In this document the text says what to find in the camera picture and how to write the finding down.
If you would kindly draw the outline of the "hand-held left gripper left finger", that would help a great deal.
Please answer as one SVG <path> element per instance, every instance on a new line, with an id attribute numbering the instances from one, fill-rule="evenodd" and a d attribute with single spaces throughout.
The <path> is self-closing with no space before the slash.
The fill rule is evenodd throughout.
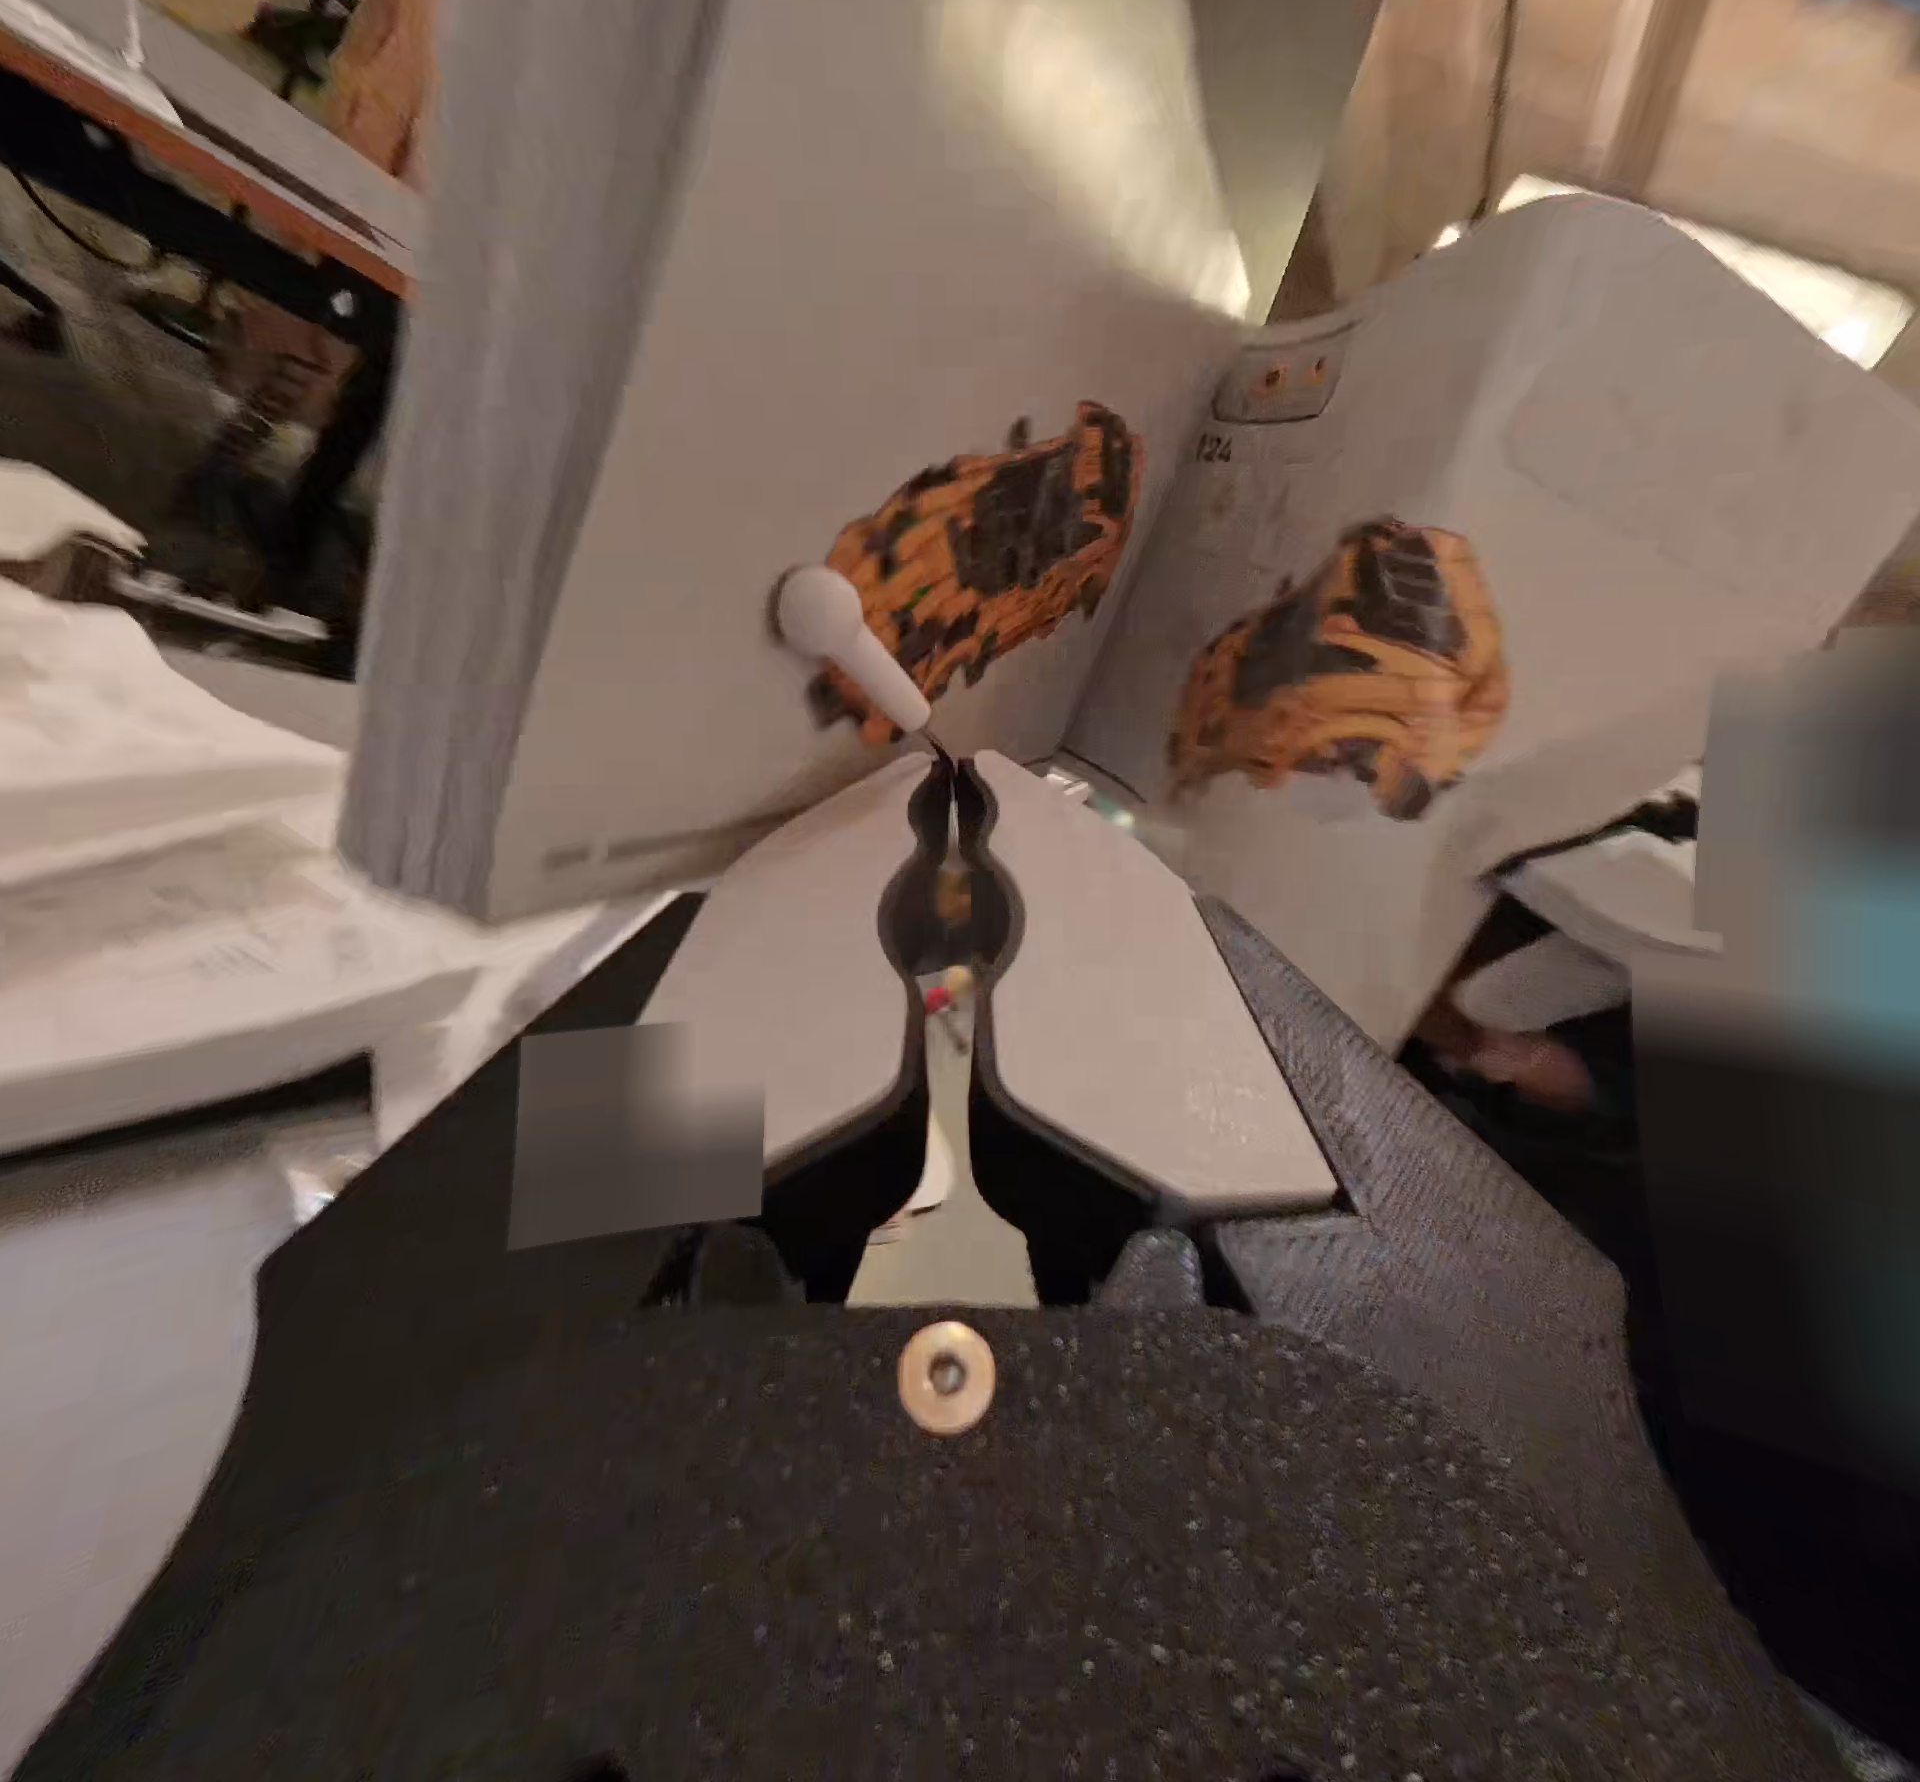
<path id="1" fill-rule="evenodd" d="M 843 1306 L 927 1175 L 918 931 L 948 848 L 948 766 L 908 753 L 785 824 L 716 883 L 643 1026 L 690 1141 L 752 1175 L 752 1223 Z"/>

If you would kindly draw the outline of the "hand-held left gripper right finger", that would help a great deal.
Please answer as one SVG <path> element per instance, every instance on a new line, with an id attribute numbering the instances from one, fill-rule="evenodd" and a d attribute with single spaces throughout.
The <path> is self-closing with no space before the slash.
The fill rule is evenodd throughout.
<path id="1" fill-rule="evenodd" d="M 1190 883 L 998 753 L 957 770 L 982 956 L 970 1167 L 1044 1306 L 1141 1232 L 1326 1217 L 1333 1171 Z"/>

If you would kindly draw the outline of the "white wooden book stand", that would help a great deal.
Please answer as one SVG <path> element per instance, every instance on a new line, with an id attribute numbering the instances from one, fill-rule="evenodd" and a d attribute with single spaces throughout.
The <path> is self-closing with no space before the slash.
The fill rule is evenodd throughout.
<path id="1" fill-rule="evenodd" d="M 905 737 L 930 744 L 948 770 L 956 757 L 932 731 L 932 702 L 866 620 L 853 581 L 824 564 L 781 574 L 773 594 L 775 636 L 804 660 L 831 666 Z"/>

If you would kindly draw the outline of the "lego instruction booklet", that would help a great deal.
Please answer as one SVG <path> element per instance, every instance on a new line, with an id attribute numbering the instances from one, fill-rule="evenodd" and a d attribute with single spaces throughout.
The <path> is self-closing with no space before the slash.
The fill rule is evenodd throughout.
<path id="1" fill-rule="evenodd" d="M 1504 856 L 1694 762 L 1917 517 L 1917 410 L 1551 198 L 1259 329 L 1384 0 L 442 0 L 341 848 L 690 885 L 901 753 L 1073 757 L 1394 1044 Z"/>

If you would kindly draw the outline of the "person's right forearm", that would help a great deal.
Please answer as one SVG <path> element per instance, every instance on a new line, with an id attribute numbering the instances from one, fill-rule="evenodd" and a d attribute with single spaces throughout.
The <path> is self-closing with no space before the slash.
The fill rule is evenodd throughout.
<path id="1" fill-rule="evenodd" d="M 1683 1504 L 1793 1680 L 1917 1752 L 1917 1054 L 1635 1022 Z"/>

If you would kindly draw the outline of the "person's right hand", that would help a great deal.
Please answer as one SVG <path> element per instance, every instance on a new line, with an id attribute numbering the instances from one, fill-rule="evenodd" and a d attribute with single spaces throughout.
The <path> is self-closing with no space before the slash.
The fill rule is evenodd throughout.
<path id="1" fill-rule="evenodd" d="M 1586 1063 L 1548 1034 L 1498 1029 L 1437 1000 L 1415 1026 L 1415 1042 L 1450 1074 L 1511 1089 L 1530 1106 L 1580 1112 L 1596 1084 Z"/>

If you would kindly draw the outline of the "wooden desk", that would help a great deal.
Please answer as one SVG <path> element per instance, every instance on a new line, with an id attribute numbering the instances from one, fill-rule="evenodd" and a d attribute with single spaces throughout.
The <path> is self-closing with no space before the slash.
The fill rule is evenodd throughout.
<path id="1" fill-rule="evenodd" d="M 3 0 L 3 458 L 155 581 L 357 643 L 419 199 L 296 105 L 266 0 Z"/>

